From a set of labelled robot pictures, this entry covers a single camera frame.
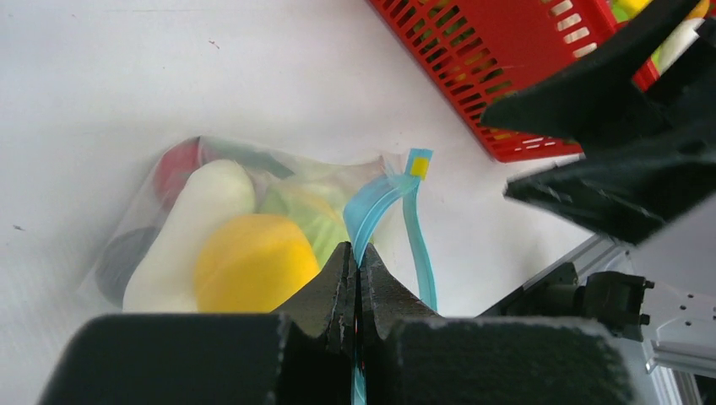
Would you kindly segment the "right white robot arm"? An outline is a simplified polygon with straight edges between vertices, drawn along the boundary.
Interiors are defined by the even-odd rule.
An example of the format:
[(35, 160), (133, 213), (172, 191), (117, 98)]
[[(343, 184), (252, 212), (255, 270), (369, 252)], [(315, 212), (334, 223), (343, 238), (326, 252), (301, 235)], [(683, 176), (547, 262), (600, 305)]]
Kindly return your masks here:
[[(632, 76), (665, 53), (693, 1), (652, 1), (587, 56), (490, 105), (497, 129), (578, 143), (584, 157), (510, 181), (507, 197), (616, 243), (640, 246), (715, 196), (715, 20), (648, 88)], [(513, 306), (596, 320), (647, 343), (647, 370), (715, 377), (715, 297), (604, 270), (584, 285), (541, 284)]]

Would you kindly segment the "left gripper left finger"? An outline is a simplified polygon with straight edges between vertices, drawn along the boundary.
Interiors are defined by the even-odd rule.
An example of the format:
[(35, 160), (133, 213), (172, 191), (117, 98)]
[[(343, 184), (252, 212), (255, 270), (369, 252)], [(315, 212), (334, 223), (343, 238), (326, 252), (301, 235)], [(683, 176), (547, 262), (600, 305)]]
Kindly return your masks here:
[(319, 274), (274, 312), (287, 315), (319, 348), (351, 358), (357, 287), (352, 246), (341, 242)]

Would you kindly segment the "dark purple toy mangosteen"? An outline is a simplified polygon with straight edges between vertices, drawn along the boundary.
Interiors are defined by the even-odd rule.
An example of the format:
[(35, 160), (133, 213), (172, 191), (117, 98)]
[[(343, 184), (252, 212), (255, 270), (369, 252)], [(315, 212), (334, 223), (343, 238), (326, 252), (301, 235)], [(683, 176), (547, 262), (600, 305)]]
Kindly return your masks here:
[(95, 270), (95, 284), (113, 305), (122, 306), (129, 279), (144, 259), (160, 230), (133, 229), (114, 238), (105, 248)]

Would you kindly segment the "yellow toy bell pepper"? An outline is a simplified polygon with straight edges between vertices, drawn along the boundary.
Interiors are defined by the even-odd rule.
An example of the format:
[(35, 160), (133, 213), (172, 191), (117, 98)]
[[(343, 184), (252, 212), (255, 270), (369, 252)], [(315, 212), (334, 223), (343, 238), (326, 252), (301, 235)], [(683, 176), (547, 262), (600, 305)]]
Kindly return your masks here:
[(200, 312), (268, 313), (320, 272), (298, 225), (281, 215), (234, 217), (204, 243), (193, 274)]

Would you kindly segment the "clear zip top bag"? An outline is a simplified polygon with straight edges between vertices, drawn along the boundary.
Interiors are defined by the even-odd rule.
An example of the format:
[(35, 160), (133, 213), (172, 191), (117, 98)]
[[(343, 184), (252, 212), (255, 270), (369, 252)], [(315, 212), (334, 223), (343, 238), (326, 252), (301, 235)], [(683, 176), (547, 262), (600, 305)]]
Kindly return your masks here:
[[(350, 237), (346, 242), (351, 244), (355, 263), (358, 264), (361, 264), (369, 244), (382, 242), (387, 238), (387, 232), (381, 228), (382, 219), (395, 205), (400, 205), (415, 263), (419, 296), (430, 308), (436, 307), (436, 287), (431, 261), (420, 230), (417, 210), (419, 187), (432, 157), (430, 150), (412, 149), (406, 160), (394, 156), (380, 156), (366, 163), (332, 165), (221, 138), (193, 138), (199, 138), (202, 147), (203, 163), (199, 168), (215, 160), (228, 159), (247, 171), (257, 198), (253, 213), (260, 213), (258, 208), (265, 192), (275, 183), (318, 184), (343, 192), (346, 198), (343, 220)], [(115, 311), (123, 311), (122, 306), (113, 305), (100, 293), (95, 284), (95, 270), (105, 248), (114, 238), (143, 227), (152, 226), (159, 230), (163, 227), (171, 210), (165, 211), (161, 207), (152, 186), (153, 174), (159, 160), (79, 288), (84, 296), (103, 302)]]

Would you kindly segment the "red toy tomato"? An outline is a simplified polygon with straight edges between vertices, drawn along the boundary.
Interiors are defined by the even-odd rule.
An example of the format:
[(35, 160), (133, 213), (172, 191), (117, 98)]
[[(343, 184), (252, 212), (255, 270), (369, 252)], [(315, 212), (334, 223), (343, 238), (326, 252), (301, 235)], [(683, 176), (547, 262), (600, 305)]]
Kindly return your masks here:
[(185, 140), (160, 158), (153, 174), (152, 186), (157, 201), (170, 211), (190, 175), (202, 165), (202, 147), (199, 138)]

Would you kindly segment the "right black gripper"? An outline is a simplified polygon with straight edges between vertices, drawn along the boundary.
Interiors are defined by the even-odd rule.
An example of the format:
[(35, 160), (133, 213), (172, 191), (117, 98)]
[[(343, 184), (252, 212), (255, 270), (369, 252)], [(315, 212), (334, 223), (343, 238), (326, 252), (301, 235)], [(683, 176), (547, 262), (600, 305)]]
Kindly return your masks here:
[[(549, 78), (491, 104), (485, 127), (579, 140), (578, 134), (698, 5), (652, 1), (609, 40)], [(645, 92), (634, 142), (511, 180), (505, 197), (598, 235), (639, 245), (715, 192), (715, 19), (677, 28), (692, 39)]]

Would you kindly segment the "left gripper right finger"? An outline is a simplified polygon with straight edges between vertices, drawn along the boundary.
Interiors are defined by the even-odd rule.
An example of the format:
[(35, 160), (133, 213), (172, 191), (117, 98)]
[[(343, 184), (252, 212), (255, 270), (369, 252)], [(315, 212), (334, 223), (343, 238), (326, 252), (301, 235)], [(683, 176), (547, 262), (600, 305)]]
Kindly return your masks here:
[(386, 267), (373, 244), (357, 268), (357, 344), (362, 368), (376, 369), (380, 351), (395, 322), (407, 318), (438, 317), (439, 314), (398, 281)]

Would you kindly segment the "pale green toy cabbage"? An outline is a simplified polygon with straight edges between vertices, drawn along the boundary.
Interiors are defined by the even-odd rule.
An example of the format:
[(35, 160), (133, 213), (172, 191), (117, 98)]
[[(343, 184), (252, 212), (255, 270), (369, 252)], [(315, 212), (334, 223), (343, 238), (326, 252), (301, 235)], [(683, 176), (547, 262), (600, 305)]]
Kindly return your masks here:
[(323, 267), (336, 246), (350, 239), (343, 220), (345, 204), (345, 194), (330, 186), (280, 182), (267, 189), (258, 211), (296, 223)]

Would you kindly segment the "white toy radish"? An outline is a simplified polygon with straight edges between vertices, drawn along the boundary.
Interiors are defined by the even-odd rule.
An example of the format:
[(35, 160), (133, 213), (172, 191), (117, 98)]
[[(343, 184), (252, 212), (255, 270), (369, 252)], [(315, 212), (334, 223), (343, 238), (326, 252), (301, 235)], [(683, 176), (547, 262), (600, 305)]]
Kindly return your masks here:
[(256, 200), (252, 179), (233, 160), (195, 170), (129, 279), (122, 310), (195, 312), (193, 272), (203, 244), (230, 219), (253, 213)]

